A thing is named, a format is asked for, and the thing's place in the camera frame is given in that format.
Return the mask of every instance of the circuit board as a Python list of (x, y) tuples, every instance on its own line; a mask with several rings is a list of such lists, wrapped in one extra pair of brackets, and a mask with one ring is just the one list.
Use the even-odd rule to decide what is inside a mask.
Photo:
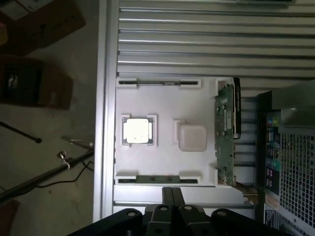
[(216, 97), (216, 157), (218, 159), (219, 179), (234, 186), (234, 87), (228, 85), (219, 90)]

